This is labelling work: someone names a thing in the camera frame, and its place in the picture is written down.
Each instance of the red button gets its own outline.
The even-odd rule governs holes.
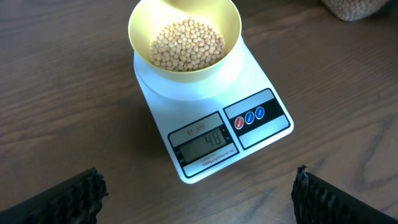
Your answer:
[[[238,116],[235,119],[235,128],[239,130],[239,129],[241,129],[243,127],[243,125],[244,125],[243,117]]]

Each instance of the wooden table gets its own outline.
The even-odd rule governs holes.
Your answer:
[[[397,12],[346,23],[315,0],[235,1],[295,130],[187,185],[132,69],[137,2],[0,1],[0,210],[95,167],[99,223],[295,223],[306,164],[398,218]]]

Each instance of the kitchen scale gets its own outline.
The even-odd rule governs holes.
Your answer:
[[[242,37],[218,73],[195,83],[134,70],[181,180],[193,184],[290,134],[294,124]]]

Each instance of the yellow bowl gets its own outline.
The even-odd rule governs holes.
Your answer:
[[[224,36],[227,55],[214,65],[192,72],[174,72],[158,68],[149,58],[150,43],[166,26],[190,16],[214,25]],[[136,53],[165,78],[177,82],[197,82],[216,73],[241,35],[242,23],[231,0],[141,0],[129,21],[130,43]]]

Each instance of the digital display screen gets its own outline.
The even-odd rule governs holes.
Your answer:
[[[180,147],[185,162],[191,162],[200,156],[226,144],[220,129],[207,133]]]

